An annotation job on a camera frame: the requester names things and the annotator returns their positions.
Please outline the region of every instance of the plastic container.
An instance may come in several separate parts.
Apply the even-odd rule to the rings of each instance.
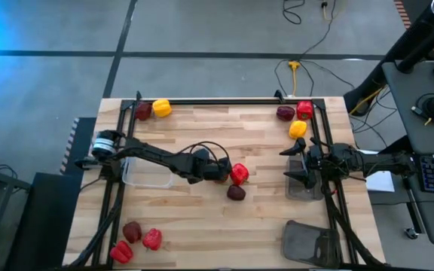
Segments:
[[[125,160],[121,179],[134,187],[168,189],[173,185],[173,173],[168,168],[136,157]]]

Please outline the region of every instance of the concrete floor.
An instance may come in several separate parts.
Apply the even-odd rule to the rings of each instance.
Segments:
[[[0,0],[0,50],[34,55],[0,56],[0,163],[11,165],[23,180],[31,181],[36,172],[58,173],[72,120],[96,116],[113,62],[98,52],[117,50],[129,6],[130,0]],[[309,0],[296,10],[303,23],[295,26],[282,17],[277,0],[139,0],[124,50],[302,53],[327,28],[319,6]],[[382,55],[404,31],[393,0],[347,0],[325,42],[311,53],[335,59],[314,61],[357,86],[377,62],[339,60],[337,54]],[[46,53],[34,50],[82,56],[42,56]],[[94,53],[83,56],[81,51]],[[274,76],[278,61],[124,57],[107,94],[272,96],[279,87]],[[350,90],[314,64],[305,65],[316,82],[314,96],[342,96]],[[282,65],[278,72],[291,92],[289,69]],[[299,69],[297,94],[309,93],[310,80]],[[391,95],[383,103],[394,106]],[[368,122],[376,123],[388,112],[376,107]],[[405,134],[398,114],[377,131],[387,144]],[[361,148],[384,148],[371,130],[356,134],[356,141]],[[373,195],[372,200],[387,197]],[[434,269],[434,245],[427,237],[411,241],[402,236],[401,230],[411,226],[404,206],[375,206],[374,214],[389,263]]]

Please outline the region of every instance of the wooden tabletop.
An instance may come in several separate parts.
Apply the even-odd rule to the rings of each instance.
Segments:
[[[324,99],[334,142],[354,145],[344,100]],[[96,132],[116,129],[120,103],[120,99],[102,100]],[[203,140],[217,142],[228,150],[232,163],[243,163],[249,169],[250,178],[243,186],[247,195],[242,202],[226,197],[228,183],[202,181],[189,185],[174,176],[169,189],[127,185],[118,239],[124,239],[121,228],[126,223],[137,221],[144,233],[152,227],[162,230],[164,241],[159,251],[146,251],[141,242],[131,245],[136,256],[126,265],[115,262],[115,268],[309,267],[281,255],[283,227],[288,220],[295,220],[329,228],[328,217],[323,200],[301,202],[285,197],[283,171],[287,157],[278,153],[291,147],[294,140],[288,136],[289,123],[276,118],[276,109],[277,105],[174,105],[168,117],[137,122],[134,137],[168,151]],[[311,136],[309,125],[308,145]],[[223,157],[217,148],[212,150]],[[96,179],[98,173],[86,172],[83,184]],[[343,185],[354,231],[371,253],[384,261],[365,183],[347,179]],[[96,232],[104,190],[105,182],[101,181],[81,192],[64,263],[72,262]],[[109,234],[104,240],[102,260],[108,239]],[[342,231],[341,245],[347,258]]]

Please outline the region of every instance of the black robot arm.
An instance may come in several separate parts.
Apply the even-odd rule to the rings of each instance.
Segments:
[[[171,153],[141,142],[138,139],[127,137],[125,138],[125,146],[120,151],[116,151],[119,149],[119,142],[122,138],[124,138],[124,134],[121,132],[113,130],[99,132],[91,152],[98,163],[110,163],[114,169],[114,175],[118,175],[120,161],[127,157],[138,157],[165,166],[172,173],[181,178],[186,178],[189,184],[195,184],[202,180],[221,181],[227,178],[232,170],[228,155],[217,159],[213,152],[202,143],[188,146],[177,153]],[[203,148],[192,153],[191,151],[197,146]],[[188,153],[183,152],[187,149],[191,149],[191,151]],[[214,159],[209,157],[210,153],[212,153]]]

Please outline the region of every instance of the red bell pepper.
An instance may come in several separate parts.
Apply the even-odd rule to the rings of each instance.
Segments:
[[[310,101],[299,102],[296,111],[299,120],[309,120],[313,116],[313,104]]]
[[[111,249],[110,257],[118,263],[128,263],[133,258],[133,251],[125,241],[120,241]]]
[[[249,178],[249,170],[241,164],[237,163],[232,167],[231,179],[235,185],[241,185]]]
[[[157,229],[150,229],[143,237],[142,244],[153,251],[158,250],[162,244],[162,232]]]

